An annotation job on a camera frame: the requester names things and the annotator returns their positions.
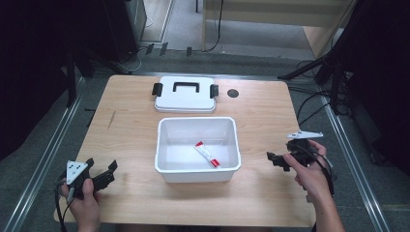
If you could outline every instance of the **red and white tube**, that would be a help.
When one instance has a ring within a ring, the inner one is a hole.
[[[210,162],[215,168],[221,168],[220,163],[215,159],[208,149],[205,148],[202,141],[195,144],[194,148],[202,155],[208,162]]]

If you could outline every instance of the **box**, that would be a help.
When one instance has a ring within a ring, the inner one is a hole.
[[[212,113],[218,94],[219,86],[209,77],[163,76],[153,89],[158,112]]]
[[[220,163],[195,149],[202,141]],[[241,166],[235,121],[230,117],[164,118],[158,125],[155,168],[168,183],[229,181]]]

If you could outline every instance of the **black tape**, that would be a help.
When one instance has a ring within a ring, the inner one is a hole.
[[[153,48],[154,48],[154,44],[153,43],[149,44],[147,47],[147,51],[145,52],[145,55],[148,55],[151,52],[153,52]]]
[[[192,47],[189,46],[187,47],[187,56],[191,56],[192,55]]]
[[[160,56],[163,56],[163,55],[165,54],[167,47],[168,47],[168,43],[163,43],[163,44],[162,44]]]

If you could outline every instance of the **black latch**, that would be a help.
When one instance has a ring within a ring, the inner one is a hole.
[[[213,99],[214,97],[217,97],[217,96],[220,95],[220,87],[219,87],[219,85],[212,84],[209,88],[210,88],[210,91],[209,91],[209,93],[210,93],[209,98],[210,98],[210,99]]]
[[[157,95],[157,97],[160,97],[162,94],[162,86],[162,83],[155,83],[152,95]]]

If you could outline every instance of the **black stand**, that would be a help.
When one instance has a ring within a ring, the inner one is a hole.
[[[117,74],[126,74],[120,68],[103,59],[101,56],[88,49],[87,47],[75,44],[71,45],[67,52],[67,79],[69,91],[69,100],[67,102],[67,107],[70,107],[76,98],[74,63],[77,64],[79,71],[84,77],[92,77],[94,74],[94,68],[85,56],[108,67]]]
[[[353,14],[350,17],[349,23],[346,25],[340,38],[332,49],[324,56],[317,60],[297,69],[289,74],[278,76],[278,79],[291,80],[309,70],[312,70],[318,66],[321,66],[319,72],[314,78],[318,85],[325,84],[331,76],[333,76],[330,105],[335,114],[339,114],[337,110],[337,95],[340,86],[341,77],[343,76],[342,61],[345,61],[344,51],[350,47],[354,42],[354,33],[357,33],[358,25],[361,25],[363,15],[368,9],[368,5],[371,1],[358,1]]]

